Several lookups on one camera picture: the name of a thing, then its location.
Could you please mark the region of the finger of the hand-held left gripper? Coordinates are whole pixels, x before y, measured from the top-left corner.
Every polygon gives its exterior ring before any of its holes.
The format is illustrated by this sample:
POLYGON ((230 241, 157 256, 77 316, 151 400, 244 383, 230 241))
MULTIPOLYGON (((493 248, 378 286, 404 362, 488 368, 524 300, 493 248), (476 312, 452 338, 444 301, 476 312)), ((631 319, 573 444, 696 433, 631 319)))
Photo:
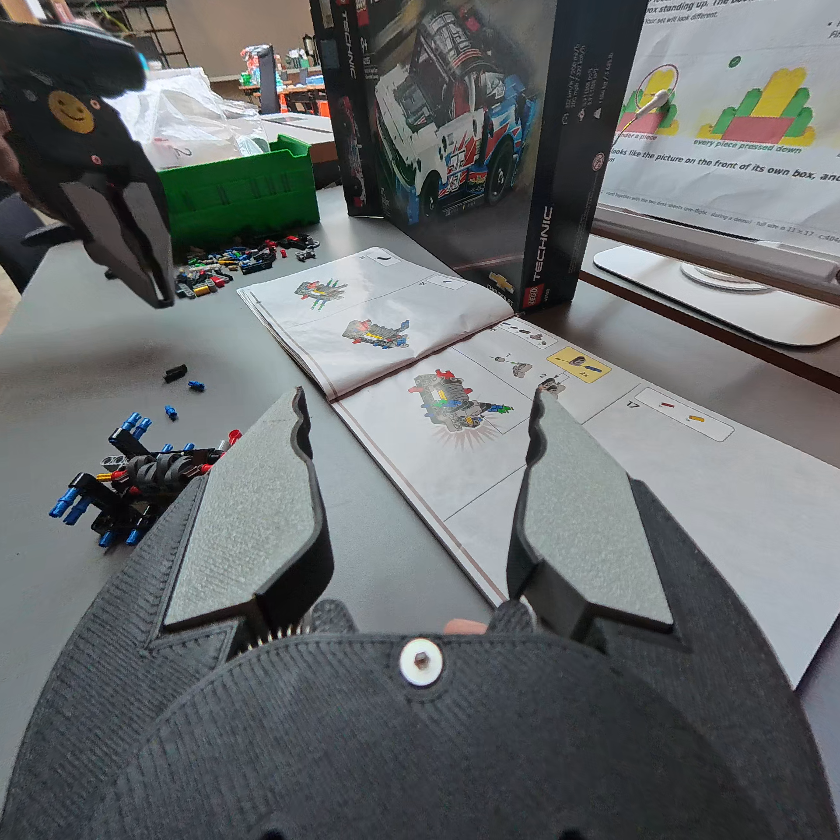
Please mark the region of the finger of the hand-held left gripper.
POLYGON ((126 288, 150 305, 164 309, 173 302, 153 302, 150 279, 140 265, 140 249, 123 203, 123 192, 112 192, 105 182, 63 182, 63 197, 80 225, 88 255, 109 269, 126 288))
POLYGON ((172 238, 147 183, 131 182, 123 189, 123 203, 140 249, 140 265, 150 279, 153 302, 175 301, 172 238))

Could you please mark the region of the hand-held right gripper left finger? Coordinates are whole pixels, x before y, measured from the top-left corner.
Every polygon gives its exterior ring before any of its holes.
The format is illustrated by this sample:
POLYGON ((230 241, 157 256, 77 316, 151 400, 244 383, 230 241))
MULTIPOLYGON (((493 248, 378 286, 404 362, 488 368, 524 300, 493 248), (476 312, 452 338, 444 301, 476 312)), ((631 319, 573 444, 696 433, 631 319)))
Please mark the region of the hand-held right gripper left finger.
POLYGON ((251 634, 281 634, 325 592, 333 552, 310 431, 297 386, 210 469, 165 628, 243 619, 251 634))

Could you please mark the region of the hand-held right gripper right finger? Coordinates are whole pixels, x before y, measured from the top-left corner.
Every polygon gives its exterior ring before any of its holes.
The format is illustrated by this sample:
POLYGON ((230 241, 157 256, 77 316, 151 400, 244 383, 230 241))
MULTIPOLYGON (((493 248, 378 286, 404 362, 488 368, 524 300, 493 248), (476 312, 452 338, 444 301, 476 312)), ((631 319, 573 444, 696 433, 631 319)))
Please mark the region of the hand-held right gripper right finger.
POLYGON ((511 599, 581 642, 597 619, 670 634, 674 618, 625 469, 537 391, 507 557, 511 599))

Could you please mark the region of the pile of lego pieces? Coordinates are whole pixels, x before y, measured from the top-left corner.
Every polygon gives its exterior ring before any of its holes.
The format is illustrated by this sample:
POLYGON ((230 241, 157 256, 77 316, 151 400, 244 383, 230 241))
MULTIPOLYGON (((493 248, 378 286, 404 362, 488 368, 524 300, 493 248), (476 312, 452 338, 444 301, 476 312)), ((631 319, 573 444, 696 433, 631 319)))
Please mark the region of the pile of lego pieces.
POLYGON ((175 275, 175 295, 197 299, 219 292, 237 277, 249 277, 271 269, 278 259, 293 253, 299 261, 314 259, 320 242, 309 234, 279 239, 263 238, 216 250, 189 246, 185 264, 175 275))

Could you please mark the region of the lego engine frame assembly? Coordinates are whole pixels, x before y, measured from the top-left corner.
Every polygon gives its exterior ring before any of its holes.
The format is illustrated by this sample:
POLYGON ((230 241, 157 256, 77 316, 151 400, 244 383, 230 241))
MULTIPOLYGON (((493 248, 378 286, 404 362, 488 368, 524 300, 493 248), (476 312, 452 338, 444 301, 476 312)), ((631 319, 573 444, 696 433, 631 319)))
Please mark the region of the lego engine frame assembly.
POLYGON ((242 438, 234 429, 217 446, 196 448, 167 444, 151 451, 141 443, 152 421, 131 414, 109 438, 118 454, 101 462, 96 475, 79 473, 49 510, 49 516, 74 526, 91 508, 98 514, 91 529, 98 546, 137 546, 167 508, 195 478, 205 476, 242 438))

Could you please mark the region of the person's left hand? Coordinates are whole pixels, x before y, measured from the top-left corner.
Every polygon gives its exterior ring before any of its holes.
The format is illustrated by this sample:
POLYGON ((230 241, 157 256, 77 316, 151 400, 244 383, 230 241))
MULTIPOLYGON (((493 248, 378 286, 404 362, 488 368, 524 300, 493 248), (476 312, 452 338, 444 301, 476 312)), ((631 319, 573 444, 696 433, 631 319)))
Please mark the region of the person's left hand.
POLYGON ((51 219, 45 212, 45 208, 32 193, 22 173, 20 163, 13 148, 7 141, 11 131, 11 124, 8 121, 4 110, 1 111, 1 181, 8 185, 13 192, 21 196, 24 202, 36 211, 42 221, 51 219))

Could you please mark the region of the green plastic bin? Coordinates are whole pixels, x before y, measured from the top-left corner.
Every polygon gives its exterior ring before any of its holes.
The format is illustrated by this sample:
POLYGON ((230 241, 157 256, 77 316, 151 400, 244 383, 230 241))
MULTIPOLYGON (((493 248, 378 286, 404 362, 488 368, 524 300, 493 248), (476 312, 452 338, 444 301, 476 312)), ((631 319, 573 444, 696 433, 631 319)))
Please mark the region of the green plastic bin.
POLYGON ((193 246, 212 250, 320 220, 310 145, 284 134, 269 152, 181 166, 159 177, 179 255, 193 246))

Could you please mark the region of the shiny plastic bag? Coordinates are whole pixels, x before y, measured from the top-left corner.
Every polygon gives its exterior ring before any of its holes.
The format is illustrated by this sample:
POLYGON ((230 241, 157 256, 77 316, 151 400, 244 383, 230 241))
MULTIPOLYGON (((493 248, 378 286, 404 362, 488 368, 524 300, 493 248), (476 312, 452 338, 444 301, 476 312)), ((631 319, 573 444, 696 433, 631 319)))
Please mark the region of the shiny plastic bag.
POLYGON ((270 151, 258 111, 216 94, 202 68, 149 70, 141 91, 108 104, 158 172, 270 151))

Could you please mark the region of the background storage shelves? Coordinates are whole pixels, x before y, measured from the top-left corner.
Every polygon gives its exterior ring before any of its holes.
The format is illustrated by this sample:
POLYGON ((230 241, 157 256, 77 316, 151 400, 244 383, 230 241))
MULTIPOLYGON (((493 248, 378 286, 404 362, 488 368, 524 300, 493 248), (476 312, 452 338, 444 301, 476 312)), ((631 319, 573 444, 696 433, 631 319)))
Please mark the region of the background storage shelves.
POLYGON ((302 46, 279 56, 271 45, 253 45, 242 50, 246 72, 239 89, 256 98, 259 111, 271 114, 330 116, 319 53, 312 35, 302 37, 302 46))

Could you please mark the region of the open instruction booklet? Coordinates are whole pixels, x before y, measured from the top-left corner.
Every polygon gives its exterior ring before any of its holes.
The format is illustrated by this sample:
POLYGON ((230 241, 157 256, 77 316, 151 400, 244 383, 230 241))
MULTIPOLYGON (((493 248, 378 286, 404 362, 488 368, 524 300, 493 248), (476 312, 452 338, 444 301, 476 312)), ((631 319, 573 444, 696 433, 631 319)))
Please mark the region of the open instruction booklet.
POLYGON ((537 391, 642 480, 798 686, 838 616, 838 469, 372 247, 238 290, 489 603, 537 391))

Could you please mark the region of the silver computer monitor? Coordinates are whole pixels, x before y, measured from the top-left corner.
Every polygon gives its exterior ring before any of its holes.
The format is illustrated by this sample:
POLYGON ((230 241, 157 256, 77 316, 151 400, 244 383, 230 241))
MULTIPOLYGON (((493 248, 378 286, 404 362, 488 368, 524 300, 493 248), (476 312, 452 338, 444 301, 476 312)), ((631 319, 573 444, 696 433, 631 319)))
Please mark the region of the silver computer monitor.
POLYGON ((783 284, 838 287, 838 256, 808 248, 720 234, 608 205, 596 208, 591 232, 623 245, 754 278, 777 288, 783 284))

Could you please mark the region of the black car printed box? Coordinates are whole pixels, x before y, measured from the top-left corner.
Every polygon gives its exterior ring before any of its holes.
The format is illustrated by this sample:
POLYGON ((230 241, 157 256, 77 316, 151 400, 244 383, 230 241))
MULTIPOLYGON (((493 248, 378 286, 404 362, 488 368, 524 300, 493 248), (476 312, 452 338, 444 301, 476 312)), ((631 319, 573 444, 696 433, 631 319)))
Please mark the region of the black car printed box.
POLYGON ((571 301, 648 2, 309 5, 348 215, 515 312, 571 301))

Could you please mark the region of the white printed paper sheet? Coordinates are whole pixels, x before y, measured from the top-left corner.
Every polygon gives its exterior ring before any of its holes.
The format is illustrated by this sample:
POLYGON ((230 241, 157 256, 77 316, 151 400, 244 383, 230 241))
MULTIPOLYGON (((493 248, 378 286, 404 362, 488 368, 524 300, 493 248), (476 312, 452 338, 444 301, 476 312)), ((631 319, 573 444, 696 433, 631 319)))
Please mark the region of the white printed paper sheet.
POLYGON ((650 2, 599 204, 838 255, 839 2, 650 2))

